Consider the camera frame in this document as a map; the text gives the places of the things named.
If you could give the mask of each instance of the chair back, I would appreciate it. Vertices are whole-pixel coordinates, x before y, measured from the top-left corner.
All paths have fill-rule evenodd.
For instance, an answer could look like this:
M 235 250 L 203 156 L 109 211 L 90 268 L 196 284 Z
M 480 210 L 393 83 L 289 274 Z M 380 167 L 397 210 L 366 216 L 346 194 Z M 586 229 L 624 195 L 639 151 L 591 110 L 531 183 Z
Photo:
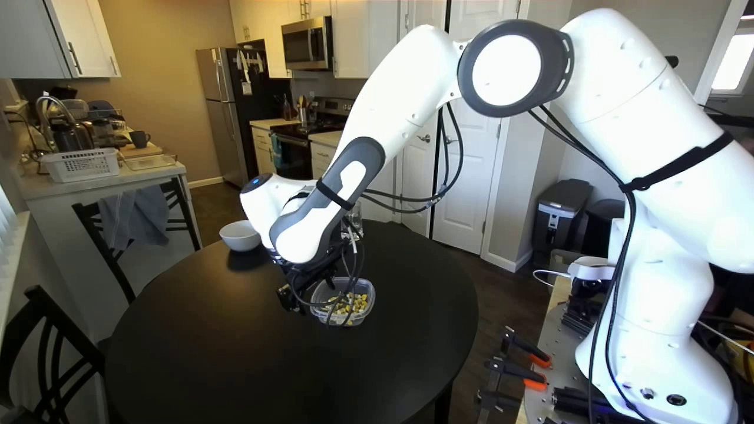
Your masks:
M 15 409 L 22 407 L 10 393 L 11 370 L 22 348 L 40 327 L 35 357 L 40 401 L 24 405 L 24 409 L 38 422 L 68 422 L 68 402 L 94 375 L 103 375 L 103 356 L 43 287 L 35 284 L 25 289 L 25 299 L 24 308 L 5 327 L 0 348 L 0 402 Z
M 193 216 L 192 216 L 192 208 L 189 200 L 183 195 L 183 183 L 180 176 L 173 176 L 169 182 L 161 183 L 161 190 L 164 195 L 167 210 L 173 211 L 174 208 L 182 210 L 180 216 L 167 216 L 167 226 L 164 231 L 189 231 L 192 236 L 192 244 L 193 250 L 200 250 L 197 243 L 197 231 L 193 226 Z M 115 276 L 123 297 L 133 304 L 136 299 L 134 287 L 129 283 L 129 277 L 124 276 L 123 267 L 120 267 L 120 256 L 124 255 L 124 250 L 133 244 L 128 243 L 123 250 L 113 250 L 106 237 L 103 237 L 103 226 L 102 226 L 102 210 L 98 203 L 75 203 L 74 204 L 75 216 L 81 220 L 81 224 L 86 226 L 87 236 L 91 237 L 94 248 L 98 250 L 98 255 L 103 256 L 106 267 L 110 268 L 110 274 Z

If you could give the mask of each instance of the wire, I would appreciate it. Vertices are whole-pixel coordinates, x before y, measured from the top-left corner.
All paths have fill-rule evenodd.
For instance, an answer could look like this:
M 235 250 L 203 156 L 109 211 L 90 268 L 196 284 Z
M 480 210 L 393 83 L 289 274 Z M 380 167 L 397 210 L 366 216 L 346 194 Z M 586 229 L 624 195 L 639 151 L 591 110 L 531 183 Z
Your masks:
M 738 342 L 738 339 L 731 339 L 725 333 L 722 333 L 722 329 L 717 329 L 717 327 L 706 324 L 705 321 L 698 321 L 698 324 L 699 324 L 699 327 L 705 327 L 706 333 L 717 334 L 718 339 L 723 339 L 723 342 L 729 342 L 729 343 L 738 347 L 739 350 L 744 350 L 744 353 L 754 356 L 754 348 L 749 348 L 746 343 L 743 343 L 743 342 Z
M 340 293 L 336 299 L 327 299 L 327 301 L 308 301 L 293 287 L 289 289 L 293 297 L 306 308 L 325 308 L 325 306 L 335 306 L 335 304 L 345 301 L 348 297 L 348 293 L 356 287 L 359 277 L 361 277 L 361 270 L 362 270 L 362 264 L 366 264 L 366 244 L 361 243 L 362 233 L 356 229 L 356 224 L 348 216 L 345 216 L 342 224 L 359 233 L 359 237 L 354 240 L 356 243 L 354 250 L 346 250 L 348 243 L 342 244 L 342 264 L 345 264 L 345 270 L 348 274 L 348 284 Z
M 467 147 L 464 147 L 464 137 L 461 137 L 461 130 L 458 125 L 458 118 L 454 118 L 454 110 L 450 104 L 444 105 L 450 116 L 450 122 L 453 122 L 453 130 L 458 134 L 458 169 L 453 173 L 453 178 L 447 182 L 447 174 L 450 174 L 450 137 L 447 137 L 447 130 L 446 125 L 440 125 L 440 138 L 444 138 L 444 154 L 446 154 L 446 173 L 444 173 L 444 186 L 427 195 L 427 198 L 411 198 L 411 195 L 393 195 L 393 194 L 385 194 L 385 190 L 373 190 L 367 189 L 361 198 L 385 208 L 385 210 L 392 210 L 392 211 L 399 211 L 399 214 L 420 214 L 428 208 L 433 208 L 435 203 L 440 203 L 446 198 L 446 194 L 458 183 L 461 169 L 464 169 L 464 156 L 467 156 Z M 420 208 L 393 208 L 393 204 L 387 204 L 385 200 L 377 200 L 375 195 L 380 198 L 389 198 L 389 200 L 399 200 L 399 203 L 421 203 Z
M 534 270 L 533 270 L 533 277 L 534 277 L 538 283 L 546 284 L 549 289 L 553 287 L 553 283 L 549 283 L 549 280 L 545 280 L 545 277 L 540 277 L 540 276 L 556 276 L 556 277 L 569 277 L 569 280 L 572 280 L 569 274 L 560 274 L 560 270 L 553 270 L 553 268 L 534 268 Z
M 545 127 L 549 130 L 553 137 L 558 137 L 560 142 L 565 142 L 569 147 L 572 147 L 576 151 L 579 151 L 583 156 L 586 156 L 591 162 L 597 162 L 603 173 L 611 174 L 611 178 L 622 186 L 622 178 L 598 158 L 593 156 L 549 109 L 540 105 L 540 110 L 553 122 L 549 125 L 543 116 L 538 116 L 534 110 L 531 110 L 531 116 Z M 620 248 L 620 256 L 618 256 L 618 264 L 614 264 L 614 274 L 613 274 L 613 304 L 611 304 L 611 316 L 607 316 L 607 334 L 606 334 L 606 348 L 603 348 L 603 356 L 606 356 L 606 367 L 607 367 L 607 377 L 614 386 L 614 392 L 620 393 L 620 399 L 624 401 L 624 405 L 639 414 L 643 422 L 652 422 L 647 419 L 629 399 L 626 393 L 622 392 L 622 386 L 618 383 L 614 379 L 614 370 L 613 370 L 613 361 L 611 361 L 611 342 L 613 342 L 613 327 L 614 327 L 614 314 L 618 314 L 618 301 L 620 301 L 620 283 L 622 283 L 622 270 L 624 270 L 624 259 L 626 259 L 626 251 L 629 251 L 629 243 L 632 243 L 632 233 L 635 233 L 635 220 L 636 220 L 636 198 L 635 194 L 624 194 L 626 198 L 626 204 L 629 204 L 629 226 L 626 226 L 626 233 L 624 233 L 624 243 Z M 600 333 L 600 321 L 603 321 L 603 314 L 606 308 L 600 310 L 597 324 L 593 324 L 593 334 L 591 334 L 591 347 L 590 347 L 590 370 L 586 370 L 586 379 L 591 383 L 593 379 L 593 357 L 597 357 L 597 343 L 598 343 L 598 333 Z M 590 424 L 593 422 L 593 409 L 591 409 L 591 392 L 586 392 L 586 399 L 590 399 Z

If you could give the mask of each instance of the black cable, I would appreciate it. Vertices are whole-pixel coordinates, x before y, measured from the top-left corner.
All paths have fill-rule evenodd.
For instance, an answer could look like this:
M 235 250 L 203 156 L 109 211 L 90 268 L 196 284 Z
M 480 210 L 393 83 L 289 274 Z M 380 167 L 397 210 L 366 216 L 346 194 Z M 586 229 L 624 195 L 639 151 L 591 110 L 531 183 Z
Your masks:
M 565 142 L 569 147 L 572 147 L 576 151 L 579 151 L 583 156 L 586 156 L 591 162 L 597 162 L 603 173 L 611 174 L 611 178 L 622 186 L 622 178 L 598 158 L 593 156 L 576 134 L 569 133 L 569 127 L 545 105 L 540 105 L 540 110 L 546 114 L 546 118 L 556 125 L 551 127 L 545 118 L 540 118 L 534 110 L 531 110 L 531 116 L 543 125 L 546 127 L 553 137 L 558 137 L 560 142 Z M 629 399 L 626 393 L 622 392 L 622 386 L 618 383 L 614 379 L 614 373 L 613 373 L 613 363 L 611 363 L 611 339 L 613 339 L 613 327 L 614 327 L 614 314 L 618 314 L 618 299 L 620 299 L 620 283 L 622 283 L 622 270 L 624 270 L 624 259 L 626 259 L 626 251 L 629 251 L 629 243 L 632 243 L 632 233 L 635 233 L 635 222 L 636 222 L 636 198 L 635 194 L 624 194 L 626 198 L 626 204 L 629 204 L 629 226 L 626 226 L 626 236 L 624 236 L 624 243 L 620 248 L 620 256 L 618 256 L 618 264 L 614 264 L 614 270 L 613 270 L 613 306 L 611 306 L 611 319 L 607 319 L 607 334 L 606 334 L 606 348 L 603 348 L 603 356 L 606 356 L 606 367 L 607 367 L 607 377 L 614 386 L 614 392 L 620 393 L 620 399 L 624 401 L 624 405 L 639 414 L 643 422 L 652 422 L 647 419 Z M 598 333 L 600 333 L 600 321 L 603 321 L 603 314 L 606 308 L 600 310 L 598 321 L 597 321 L 597 327 L 593 327 L 593 342 L 591 342 L 591 348 L 590 348 L 590 373 L 586 373 L 586 379 L 591 383 L 593 379 L 593 356 L 597 356 L 597 342 L 598 342 Z M 590 422 L 593 422 L 593 413 L 591 413 L 591 392 L 586 392 L 590 396 Z
M 336 301 L 345 301 L 346 294 L 356 287 L 359 277 L 361 277 L 361 270 L 362 270 L 362 264 L 366 264 L 366 244 L 361 243 L 361 231 L 354 226 L 351 220 L 345 220 L 345 224 L 359 233 L 359 240 L 356 240 L 356 255 L 351 256 L 351 268 L 348 270 L 348 284 L 340 293 L 336 299 L 329 299 L 329 301 L 306 301 L 294 287 L 289 289 L 293 297 L 298 299 L 298 304 L 306 306 L 306 308 L 324 308 L 324 306 L 333 306 Z
M 454 118 L 454 114 L 453 114 L 453 105 L 450 104 L 446 104 L 446 109 L 447 109 L 447 116 L 450 116 L 450 122 L 453 122 L 453 130 L 454 130 L 454 134 L 458 134 L 458 151 L 460 151 L 460 160 L 458 160 L 458 169 L 453 173 L 453 178 L 447 182 L 447 183 L 444 183 L 433 195 L 428 195 L 428 198 L 405 198 L 405 195 L 393 195 L 393 194 L 385 194 L 385 190 L 366 190 L 366 200 L 369 200 L 369 203 L 375 203 L 375 204 L 380 204 L 380 208 L 385 208 L 385 210 L 392 210 L 392 211 L 399 211 L 399 214 L 418 214 L 418 211 L 425 211 L 425 210 L 428 210 L 428 208 L 433 208 L 435 203 L 440 203 L 444 198 L 446 198 L 446 194 L 458 183 L 458 178 L 460 178 L 460 174 L 461 174 L 461 169 L 464 169 L 464 156 L 467 156 L 467 147 L 464 147 L 464 137 L 461 137 L 461 130 L 460 130 L 460 125 L 458 125 L 458 118 Z M 447 174 L 450 174 L 450 158 L 447 158 L 447 144 L 450 144 L 450 137 L 447 137 L 447 130 L 446 127 L 440 127 L 440 134 L 444 134 L 444 149 L 446 149 L 446 160 L 447 160 L 447 169 L 446 169 L 446 178 L 447 178 Z M 412 210 L 407 210 L 407 208 L 393 208 L 393 204 L 387 204 L 387 203 L 382 203 L 382 200 L 377 200 L 375 195 L 382 195 L 382 198 L 389 198 L 389 200 L 399 200 L 399 203 L 425 203 L 421 208 L 412 208 Z

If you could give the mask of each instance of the stainless steel refrigerator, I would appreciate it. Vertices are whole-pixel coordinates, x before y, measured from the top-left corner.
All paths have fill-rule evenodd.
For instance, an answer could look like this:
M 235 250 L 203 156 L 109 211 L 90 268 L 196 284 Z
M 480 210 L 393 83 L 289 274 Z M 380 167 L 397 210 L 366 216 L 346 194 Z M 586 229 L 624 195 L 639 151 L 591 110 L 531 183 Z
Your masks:
M 281 118 L 289 83 L 269 77 L 265 39 L 197 50 L 196 58 L 219 174 L 241 189 L 256 176 L 250 120 Z

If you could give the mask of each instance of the bowl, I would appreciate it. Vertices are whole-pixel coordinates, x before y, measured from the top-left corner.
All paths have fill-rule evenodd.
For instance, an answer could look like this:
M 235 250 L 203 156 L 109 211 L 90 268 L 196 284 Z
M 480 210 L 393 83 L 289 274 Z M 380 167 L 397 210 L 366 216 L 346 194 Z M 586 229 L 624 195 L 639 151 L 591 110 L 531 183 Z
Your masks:
M 377 293 L 369 280 L 359 277 L 351 293 L 342 294 L 348 283 L 348 276 L 335 276 L 333 287 L 320 280 L 312 293 L 308 314 L 324 324 L 359 327 L 375 308 Z
M 254 250 L 259 244 L 259 233 L 246 220 L 242 222 L 232 222 L 225 229 L 219 229 L 219 237 L 233 251 L 250 251 L 250 250 Z

